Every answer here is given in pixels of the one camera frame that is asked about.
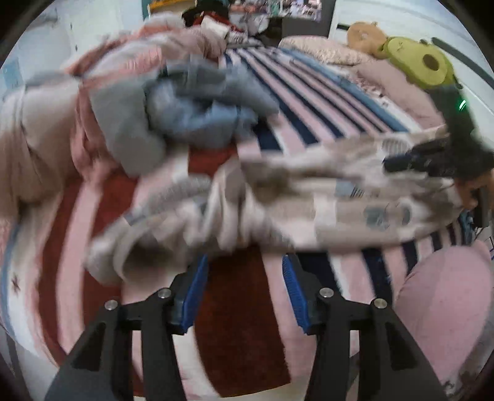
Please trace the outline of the person right hand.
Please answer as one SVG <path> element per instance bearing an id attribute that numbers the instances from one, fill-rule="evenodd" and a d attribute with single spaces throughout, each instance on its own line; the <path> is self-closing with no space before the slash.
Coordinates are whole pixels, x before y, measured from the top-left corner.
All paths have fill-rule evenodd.
<path id="1" fill-rule="evenodd" d="M 480 189 L 483 186 L 488 186 L 489 183 L 488 174 L 479 176 L 473 180 L 460 180 L 459 178 L 454 179 L 455 190 L 461 199 L 461 204 L 467 210 L 473 210 L 477 205 L 478 201 L 473 196 L 475 190 Z"/>

